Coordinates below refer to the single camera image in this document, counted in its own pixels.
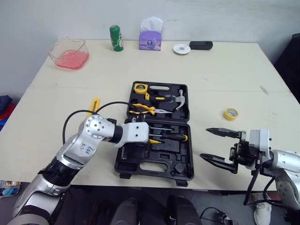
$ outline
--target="toolbox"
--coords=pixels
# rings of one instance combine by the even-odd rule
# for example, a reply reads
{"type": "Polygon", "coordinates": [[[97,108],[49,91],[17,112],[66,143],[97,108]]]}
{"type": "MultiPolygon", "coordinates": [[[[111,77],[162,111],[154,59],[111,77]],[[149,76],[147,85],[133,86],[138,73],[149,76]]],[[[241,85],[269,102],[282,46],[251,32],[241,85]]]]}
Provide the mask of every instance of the toolbox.
{"type": "Polygon", "coordinates": [[[136,81],[132,85],[129,103],[146,105],[163,113],[150,112],[149,109],[149,113],[141,114],[133,106],[128,106],[125,123],[144,120],[149,125],[152,141],[147,144],[126,143],[118,150],[115,170],[120,173],[120,178],[130,179],[133,174],[164,177],[174,179],[177,186],[187,187],[187,181],[194,177],[191,129],[187,124],[188,87],[136,81]],[[170,134],[186,138],[171,140],[172,137],[168,138],[170,134]],[[160,165],[161,169],[145,169],[145,163],[160,165]]]}

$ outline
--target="toolbox latch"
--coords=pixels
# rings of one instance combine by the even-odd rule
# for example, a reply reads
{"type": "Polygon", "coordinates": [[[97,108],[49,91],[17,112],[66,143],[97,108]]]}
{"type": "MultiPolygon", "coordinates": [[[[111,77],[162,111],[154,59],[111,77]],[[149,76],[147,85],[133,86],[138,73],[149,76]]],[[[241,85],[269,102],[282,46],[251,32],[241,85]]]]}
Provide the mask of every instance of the toolbox latch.
{"type": "Polygon", "coordinates": [[[120,178],[130,179],[131,178],[131,174],[130,173],[120,173],[120,178]]]}
{"type": "Polygon", "coordinates": [[[186,180],[175,180],[176,181],[176,185],[179,187],[187,187],[188,183],[186,180]]]}

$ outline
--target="white tissue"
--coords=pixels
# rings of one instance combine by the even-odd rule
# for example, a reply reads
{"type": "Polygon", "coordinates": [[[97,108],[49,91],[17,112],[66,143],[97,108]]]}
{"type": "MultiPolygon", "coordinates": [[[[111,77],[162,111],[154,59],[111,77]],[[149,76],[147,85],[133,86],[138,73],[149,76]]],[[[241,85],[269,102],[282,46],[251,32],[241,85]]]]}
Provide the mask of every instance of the white tissue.
{"type": "Polygon", "coordinates": [[[163,21],[155,16],[146,18],[142,21],[141,23],[141,32],[144,31],[156,31],[158,33],[161,33],[162,29],[163,29],[163,21]]]}

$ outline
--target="white table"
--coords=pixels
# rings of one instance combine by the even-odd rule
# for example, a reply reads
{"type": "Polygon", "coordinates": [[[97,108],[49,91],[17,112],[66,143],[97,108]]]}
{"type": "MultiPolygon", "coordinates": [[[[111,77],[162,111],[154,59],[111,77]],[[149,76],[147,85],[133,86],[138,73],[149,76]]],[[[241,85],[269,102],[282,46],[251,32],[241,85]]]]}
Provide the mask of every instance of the white table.
{"type": "MultiPolygon", "coordinates": [[[[188,86],[195,170],[188,188],[246,190],[252,178],[243,166],[231,174],[199,157],[210,153],[228,159],[238,141],[212,135],[206,128],[243,129],[248,134],[250,129],[270,128],[274,149],[299,152],[300,106],[258,44],[214,43],[210,51],[178,56],[172,52],[177,43],[163,42],[162,51],[155,52],[140,51],[136,41],[125,41],[124,51],[114,52],[110,41],[88,40],[90,58],[77,71],[56,68],[47,58],[0,132],[0,180],[31,181],[60,149],[62,126],[71,112],[88,109],[96,97],[101,105],[128,101],[136,80],[188,86]],[[228,107],[238,109],[239,118],[225,120],[222,113],[228,107]]],[[[101,114],[123,122],[126,107],[112,105],[101,114]]],[[[83,113],[70,120],[67,137],[85,117],[83,113]]],[[[171,179],[120,179],[114,170],[116,154],[111,143],[101,144],[72,184],[176,188],[171,179]]],[[[263,190],[268,180],[259,176],[254,190],[263,190]]]]}

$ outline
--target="tape measure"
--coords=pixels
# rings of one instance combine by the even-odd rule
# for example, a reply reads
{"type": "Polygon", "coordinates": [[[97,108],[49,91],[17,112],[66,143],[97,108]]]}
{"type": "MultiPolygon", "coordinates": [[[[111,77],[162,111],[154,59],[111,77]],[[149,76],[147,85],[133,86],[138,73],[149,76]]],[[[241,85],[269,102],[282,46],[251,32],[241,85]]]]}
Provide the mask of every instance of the tape measure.
{"type": "Polygon", "coordinates": [[[143,94],[145,95],[147,93],[148,90],[148,85],[144,84],[144,83],[136,83],[134,90],[137,94],[143,94]]]}
{"type": "Polygon", "coordinates": [[[225,110],[223,116],[227,120],[235,120],[239,116],[239,113],[236,109],[229,108],[225,110]]]}

